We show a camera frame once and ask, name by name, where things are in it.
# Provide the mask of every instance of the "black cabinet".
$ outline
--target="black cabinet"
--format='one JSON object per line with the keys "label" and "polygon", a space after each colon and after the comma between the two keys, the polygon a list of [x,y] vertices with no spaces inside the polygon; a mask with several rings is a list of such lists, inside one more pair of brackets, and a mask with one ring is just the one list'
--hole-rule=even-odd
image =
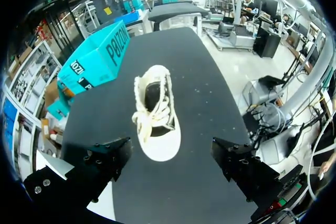
{"label": "black cabinet", "polygon": [[273,34],[260,26],[253,45],[253,50],[262,58],[273,58],[280,39],[279,35]]}

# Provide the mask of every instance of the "black tabletop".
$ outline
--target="black tabletop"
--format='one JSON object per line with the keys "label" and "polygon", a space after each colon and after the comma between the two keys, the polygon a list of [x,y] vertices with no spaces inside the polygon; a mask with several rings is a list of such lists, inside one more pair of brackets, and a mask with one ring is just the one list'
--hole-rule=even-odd
{"label": "black tabletop", "polygon": [[189,13],[201,13],[202,16],[208,15],[207,10],[199,8],[191,3],[185,2],[155,6],[153,10],[149,13],[148,20],[154,22],[162,22],[177,15]]}
{"label": "black tabletop", "polygon": [[[171,72],[181,147],[167,162],[141,150],[136,126],[134,77],[152,65]],[[148,223],[248,223],[256,205],[228,183],[210,154],[213,136],[243,144],[247,131],[220,70],[190,28],[131,38],[118,78],[75,96],[64,132],[62,158],[76,165],[86,147],[132,138],[133,155],[113,183],[117,221]]]}

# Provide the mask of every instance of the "shoe insole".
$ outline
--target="shoe insole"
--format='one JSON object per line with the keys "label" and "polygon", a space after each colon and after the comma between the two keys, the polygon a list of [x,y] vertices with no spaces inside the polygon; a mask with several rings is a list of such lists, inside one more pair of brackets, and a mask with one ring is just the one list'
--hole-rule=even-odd
{"label": "shoe insole", "polygon": [[146,87],[145,106],[149,112],[152,112],[160,99],[160,82],[150,83]]}
{"label": "shoe insole", "polygon": [[[146,87],[145,92],[145,106],[149,112],[152,112],[156,106],[156,104],[160,100],[160,82],[153,82],[150,83]],[[166,127],[160,126],[160,127],[154,127],[152,129],[152,135],[151,136],[162,136],[169,132]]]}

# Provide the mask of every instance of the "bolt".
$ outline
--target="bolt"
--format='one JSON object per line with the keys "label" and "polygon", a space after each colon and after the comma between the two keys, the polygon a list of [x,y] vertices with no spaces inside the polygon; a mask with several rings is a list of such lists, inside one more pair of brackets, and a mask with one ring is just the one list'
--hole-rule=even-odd
{"label": "bolt", "polygon": [[39,194],[39,193],[42,192],[42,188],[41,188],[40,186],[36,186],[36,187],[34,188],[34,192],[35,192],[36,194]]}
{"label": "bolt", "polygon": [[44,186],[49,186],[50,185],[50,180],[48,180],[48,179],[43,180],[43,185]]}

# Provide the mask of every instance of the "white sneaker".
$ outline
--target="white sneaker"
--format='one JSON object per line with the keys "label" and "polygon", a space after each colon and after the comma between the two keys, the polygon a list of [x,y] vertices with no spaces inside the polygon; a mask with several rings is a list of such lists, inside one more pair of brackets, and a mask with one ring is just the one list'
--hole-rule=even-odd
{"label": "white sneaker", "polygon": [[169,70],[155,65],[143,77],[136,77],[134,94],[137,112],[132,120],[143,152],[154,161],[172,159],[180,149],[181,130]]}

